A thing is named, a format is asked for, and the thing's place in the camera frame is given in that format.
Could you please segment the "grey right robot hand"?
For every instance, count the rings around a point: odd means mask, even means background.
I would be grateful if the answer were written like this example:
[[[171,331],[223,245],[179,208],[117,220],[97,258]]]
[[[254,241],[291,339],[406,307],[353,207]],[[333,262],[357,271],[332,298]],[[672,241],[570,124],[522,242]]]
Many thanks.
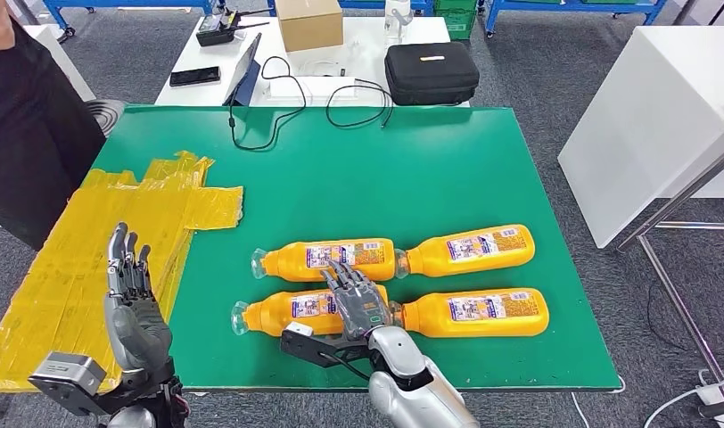
[[[348,340],[363,340],[375,328],[393,324],[387,301],[364,273],[347,263],[330,260],[329,268],[321,274],[336,300],[343,335]]]

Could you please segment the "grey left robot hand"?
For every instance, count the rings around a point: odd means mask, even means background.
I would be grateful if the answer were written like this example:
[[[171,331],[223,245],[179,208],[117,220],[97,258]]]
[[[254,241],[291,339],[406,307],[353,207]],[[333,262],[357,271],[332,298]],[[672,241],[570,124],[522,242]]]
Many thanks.
[[[152,291],[151,247],[136,251],[136,243],[137,233],[119,222],[108,242],[105,325],[121,369],[152,372],[169,361],[172,334]]]

